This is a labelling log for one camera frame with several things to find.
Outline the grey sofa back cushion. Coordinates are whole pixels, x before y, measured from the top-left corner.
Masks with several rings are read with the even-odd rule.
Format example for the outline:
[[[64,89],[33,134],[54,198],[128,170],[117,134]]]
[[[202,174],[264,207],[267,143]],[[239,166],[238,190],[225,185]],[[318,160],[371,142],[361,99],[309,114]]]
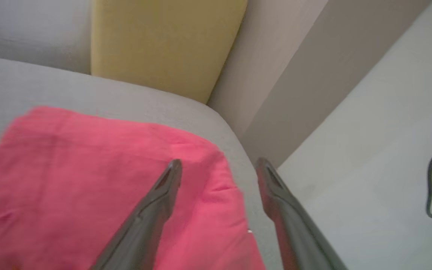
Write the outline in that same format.
[[[90,72],[92,0],[0,0],[0,58]]]

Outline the grey fabric sofa seat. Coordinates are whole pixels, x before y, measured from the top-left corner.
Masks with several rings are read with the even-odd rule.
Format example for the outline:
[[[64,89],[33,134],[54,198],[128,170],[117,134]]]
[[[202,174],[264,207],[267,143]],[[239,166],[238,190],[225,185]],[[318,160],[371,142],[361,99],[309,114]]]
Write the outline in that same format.
[[[263,210],[253,164],[228,123],[209,106],[136,84],[0,58],[0,137],[14,118],[43,105],[167,125],[217,145],[243,193],[266,270],[283,270],[274,224]]]

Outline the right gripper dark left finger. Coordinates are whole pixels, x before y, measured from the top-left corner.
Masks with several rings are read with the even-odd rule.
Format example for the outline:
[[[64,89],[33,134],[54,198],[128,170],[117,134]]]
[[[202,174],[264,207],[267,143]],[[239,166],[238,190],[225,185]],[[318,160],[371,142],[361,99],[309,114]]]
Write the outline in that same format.
[[[173,213],[181,179],[181,160],[170,161],[90,270],[153,270],[163,228]]]

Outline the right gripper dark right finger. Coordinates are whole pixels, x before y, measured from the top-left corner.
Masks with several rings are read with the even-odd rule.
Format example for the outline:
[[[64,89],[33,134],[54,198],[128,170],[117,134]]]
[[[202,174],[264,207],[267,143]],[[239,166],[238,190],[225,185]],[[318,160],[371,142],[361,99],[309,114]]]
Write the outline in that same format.
[[[273,221],[284,270],[348,270],[274,166],[256,164],[264,212]]]

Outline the red shorts white stripes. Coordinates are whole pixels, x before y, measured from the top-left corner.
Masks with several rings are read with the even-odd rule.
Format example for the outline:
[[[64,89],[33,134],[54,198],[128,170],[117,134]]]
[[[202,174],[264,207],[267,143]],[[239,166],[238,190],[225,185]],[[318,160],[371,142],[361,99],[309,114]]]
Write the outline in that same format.
[[[0,141],[0,270],[89,270],[174,159],[181,185],[154,270],[265,270],[215,144],[165,125],[43,106]]]

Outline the yellow sofa cushion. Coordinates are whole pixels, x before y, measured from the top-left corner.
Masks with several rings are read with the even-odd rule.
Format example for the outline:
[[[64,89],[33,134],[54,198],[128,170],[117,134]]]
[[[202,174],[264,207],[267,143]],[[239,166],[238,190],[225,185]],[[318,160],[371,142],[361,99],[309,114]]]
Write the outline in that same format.
[[[91,0],[91,75],[206,104],[248,0]]]

